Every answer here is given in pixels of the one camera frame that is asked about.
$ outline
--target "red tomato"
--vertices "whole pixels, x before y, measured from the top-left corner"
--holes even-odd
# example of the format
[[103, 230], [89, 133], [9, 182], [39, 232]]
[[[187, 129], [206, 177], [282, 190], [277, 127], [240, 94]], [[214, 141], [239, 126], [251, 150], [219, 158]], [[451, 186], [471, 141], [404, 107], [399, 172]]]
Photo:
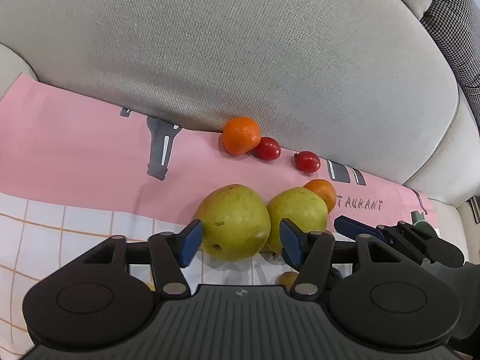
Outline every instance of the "red tomato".
[[301, 151], [296, 153], [293, 158], [295, 159], [295, 166], [301, 172], [315, 173], [320, 169], [320, 158], [311, 151]]
[[254, 149], [254, 155], [265, 161], [273, 161], [280, 157], [280, 145], [273, 138], [262, 137]]

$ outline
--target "houndstooth pillow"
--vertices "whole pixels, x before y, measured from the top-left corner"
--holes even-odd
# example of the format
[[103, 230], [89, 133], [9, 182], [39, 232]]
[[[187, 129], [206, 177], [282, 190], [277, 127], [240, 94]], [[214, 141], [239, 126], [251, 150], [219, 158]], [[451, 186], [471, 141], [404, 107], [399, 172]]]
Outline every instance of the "houndstooth pillow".
[[420, 19], [462, 87], [480, 126], [480, 10], [473, 0], [433, 0]]

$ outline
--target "gray sofa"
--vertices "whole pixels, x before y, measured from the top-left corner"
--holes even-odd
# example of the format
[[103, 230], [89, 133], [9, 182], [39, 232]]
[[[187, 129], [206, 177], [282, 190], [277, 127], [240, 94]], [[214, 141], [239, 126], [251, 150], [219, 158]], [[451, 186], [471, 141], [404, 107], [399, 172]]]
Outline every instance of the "gray sofa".
[[0, 0], [0, 96], [26, 72], [187, 128], [249, 115], [284, 147], [424, 192], [480, 263], [479, 130], [421, 23], [432, 1]]

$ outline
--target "green pear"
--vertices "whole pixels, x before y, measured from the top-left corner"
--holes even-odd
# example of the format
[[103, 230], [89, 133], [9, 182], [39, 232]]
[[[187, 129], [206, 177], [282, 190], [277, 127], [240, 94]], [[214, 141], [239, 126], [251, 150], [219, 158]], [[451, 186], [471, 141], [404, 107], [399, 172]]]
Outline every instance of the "green pear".
[[297, 187], [283, 191], [267, 204], [272, 228], [265, 246], [276, 254], [282, 254], [280, 221], [290, 219], [304, 233], [312, 230], [325, 231], [327, 227], [327, 205], [316, 193]]
[[243, 185], [227, 185], [210, 193], [198, 206], [203, 223], [202, 249], [223, 261], [250, 258], [265, 245], [270, 216], [262, 198]]

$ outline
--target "pink cloth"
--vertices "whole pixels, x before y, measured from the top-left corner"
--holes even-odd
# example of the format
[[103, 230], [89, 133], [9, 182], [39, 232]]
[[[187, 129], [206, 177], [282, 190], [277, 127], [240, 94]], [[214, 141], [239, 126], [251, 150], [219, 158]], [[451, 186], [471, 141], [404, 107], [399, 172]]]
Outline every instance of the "pink cloth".
[[[219, 145], [220, 134], [183, 129], [160, 181], [147, 174], [146, 116], [122, 117], [120, 110], [20, 76], [0, 102], [0, 192], [185, 225], [208, 193], [227, 184], [251, 187], [268, 202], [311, 179], [330, 180], [326, 160], [306, 176], [292, 167], [293, 151], [282, 150], [272, 163], [248, 155], [233, 158]], [[376, 226], [410, 222], [411, 211], [423, 212], [412, 190], [365, 172], [366, 185], [358, 185], [348, 169], [351, 183], [332, 181], [342, 198], [330, 214], [331, 231], [340, 215]], [[436, 227], [434, 210], [420, 196], [426, 219]]]

